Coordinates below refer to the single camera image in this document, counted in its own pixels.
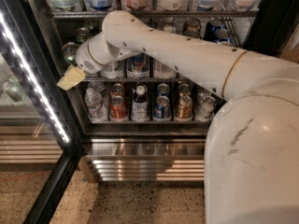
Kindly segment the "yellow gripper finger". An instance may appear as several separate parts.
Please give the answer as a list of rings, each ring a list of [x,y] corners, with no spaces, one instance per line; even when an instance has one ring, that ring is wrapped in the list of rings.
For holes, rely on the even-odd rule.
[[[84,71],[78,66],[70,65],[65,71],[64,76],[58,81],[57,86],[68,91],[77,86],[84,79]]]

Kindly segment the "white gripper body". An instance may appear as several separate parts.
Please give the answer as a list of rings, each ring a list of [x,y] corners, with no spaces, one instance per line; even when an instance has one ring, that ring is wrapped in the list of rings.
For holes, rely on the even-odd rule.
[[[99,45],[95,38],[82,43],[76,52],[77,65],[87,73],[95,74],[104,66],[100,63]]]

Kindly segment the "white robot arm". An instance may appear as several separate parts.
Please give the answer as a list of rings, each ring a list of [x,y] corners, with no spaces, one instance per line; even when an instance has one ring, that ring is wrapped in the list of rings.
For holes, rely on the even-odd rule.
[[[58,85],[143,52],[224,100],[206,136],[206,224],[299,224],[299,64],[108,13]]]

